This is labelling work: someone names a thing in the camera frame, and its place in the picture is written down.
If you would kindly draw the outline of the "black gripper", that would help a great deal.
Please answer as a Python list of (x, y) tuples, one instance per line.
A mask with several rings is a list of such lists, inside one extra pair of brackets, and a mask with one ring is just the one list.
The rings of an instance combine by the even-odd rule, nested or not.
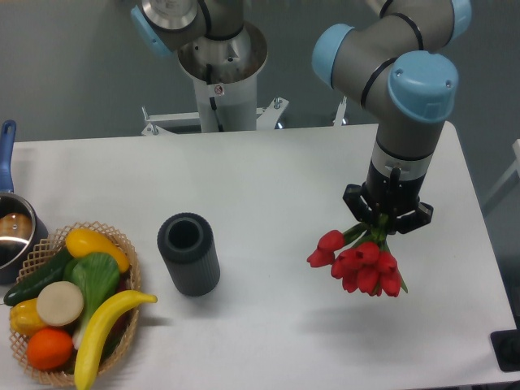
[(433, 206), (419, 201), (425, 176), (403, 180), (402, 170), (387, 175), (370, 163), (363, 185), (348, 184), (343, 201), (353, 217), (362, 223), (372, 223), (379, 214), (394, 215), (390, 234), (407, 234), (431, 222)]

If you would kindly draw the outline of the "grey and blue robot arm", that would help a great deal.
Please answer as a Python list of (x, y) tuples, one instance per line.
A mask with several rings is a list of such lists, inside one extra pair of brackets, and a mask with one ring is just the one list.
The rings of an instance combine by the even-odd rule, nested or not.
[[(357, 30), (328, 28), (311, 59), (316, 76), (378, 121), (369, 171), (344, 202), (355, 219), (405, 234), (431, 222), (419, 199), (458, 87), (442, 47), (471, 21), (467, 1), (385, 1), (379, 19)], [(176, 54), (192, 81), (203, 132), (258, 129), (257, 74), (267, 43), (241, 1), (139, 1), (131, 17), (158, 56)]]

